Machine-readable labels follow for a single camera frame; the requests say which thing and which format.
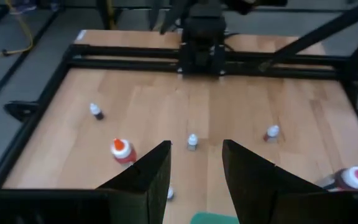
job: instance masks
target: wooden table surface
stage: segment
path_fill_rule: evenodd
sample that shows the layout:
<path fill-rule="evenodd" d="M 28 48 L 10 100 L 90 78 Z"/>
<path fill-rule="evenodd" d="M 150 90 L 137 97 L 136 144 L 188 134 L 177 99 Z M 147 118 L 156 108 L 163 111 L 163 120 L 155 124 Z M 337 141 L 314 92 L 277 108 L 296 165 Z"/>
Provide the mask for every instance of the wooden table surface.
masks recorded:
<path fill-rule="evenodd" d="M 296 37 L 237 35 L 236 50 L 272 52 Z M 87 30 L 77 43 L 177 48 L 179 36 L 156 32 Z M 304 53 L 323 54 L 320 44 Z M 96 121 L 89 104 L 106 118 Z M 280 125 L 277 143 L 266 129 Z M 186 149 L 190 133 L 200 138 Z M 17 161 L 6 188 L 93 189 L 123 168 L 110 154 L 114 138 L 130 140 L 143 156 L 171 140 L 172 186 L 165 223 L 189 223 L 198 211 L 235 215 L 224 179 L 223 139 L 314 182 L 358 165 L 358 120 L 335 81 L 262 77 L 179 80 L 172 73 L 71 69 Z"/>

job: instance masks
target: black bracket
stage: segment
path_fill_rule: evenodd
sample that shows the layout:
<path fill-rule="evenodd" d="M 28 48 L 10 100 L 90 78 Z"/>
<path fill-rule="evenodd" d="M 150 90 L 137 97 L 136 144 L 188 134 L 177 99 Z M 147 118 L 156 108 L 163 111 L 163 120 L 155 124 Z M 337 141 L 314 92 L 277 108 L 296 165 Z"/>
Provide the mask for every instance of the black bracket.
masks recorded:
<path fill-rule="evenodd" d="M 7 114 L 14 117 L 16 120 L 23 122 L 31 117 L 37 110 L 39 104 L 37 102 L 27 101 L 10 101 L 4 105 L 4 110 Z"/>

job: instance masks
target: green object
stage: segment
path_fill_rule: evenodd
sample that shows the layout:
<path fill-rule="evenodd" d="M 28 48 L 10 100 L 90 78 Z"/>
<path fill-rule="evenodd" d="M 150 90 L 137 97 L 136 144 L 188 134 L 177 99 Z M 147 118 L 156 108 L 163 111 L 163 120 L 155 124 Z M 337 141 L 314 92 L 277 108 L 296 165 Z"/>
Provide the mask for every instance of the green object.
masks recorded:
<path fill-rule="evenodd" d="M 190 224 L 239 224 L 239 220 L 237 217 L 230 217 L 215 213 L 198 212 L 193 216 Z"/>

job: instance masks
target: orange bottle cap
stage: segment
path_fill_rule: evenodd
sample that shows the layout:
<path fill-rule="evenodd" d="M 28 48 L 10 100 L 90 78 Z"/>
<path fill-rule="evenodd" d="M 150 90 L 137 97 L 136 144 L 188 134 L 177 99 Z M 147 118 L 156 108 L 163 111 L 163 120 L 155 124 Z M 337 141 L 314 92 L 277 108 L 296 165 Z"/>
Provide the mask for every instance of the orange bottle cap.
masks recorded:
<path fill-rule="evenodd" d="M 114 147 L 117 151 L 121 151 L 125 148 L 125 144 L 120 139 L 114 139 Z"/>

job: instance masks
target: gray floor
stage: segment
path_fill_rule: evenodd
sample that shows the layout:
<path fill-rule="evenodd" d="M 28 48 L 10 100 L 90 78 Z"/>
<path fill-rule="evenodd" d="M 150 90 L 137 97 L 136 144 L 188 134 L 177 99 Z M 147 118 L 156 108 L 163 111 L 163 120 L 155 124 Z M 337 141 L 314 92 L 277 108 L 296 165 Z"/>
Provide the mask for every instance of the gray floor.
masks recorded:
<path fill-rule="evenodd" d="M 145 4 L 148 0 L 131 1 Z M 77 5 L 91 5 L 92 1 L 66 0 Z M 344 9 L 344 0 L 290 0 L 292 8 Z M 146 11 L 125 11 L 118 23 L 122 30 L 147 30 Z M 36 32 L 50 15 L 39 11 L 27 16 L 27 22 Z M 234 32 L 266 35 L 303 35 L 337 16 L 337 14 L 269 13 L 253 12 L 244 17 L 232 12 L 225 14 L 228 27 Z M 101 21 L 93 9 L 69 9 L 58 16 L 38 46 L 30 53 L 23 65 L 0 94 L 0 157 L 15 135 L 20 124 L 5 114 L 3 104 L 10 100 L 32 101 L 38 98 L 47 80 L 55 70 L 67 46 L 82 29 L 101 29 Z M 0 49 L 26 45 L 17 23 L 11 16 L 0 22 Z M 325 49 L 330 55 L 349 55 L 358 45 L 358 24 L 325 40 Z M 10 67 L 14 57 L 0 58 L 0 77 Z"/>

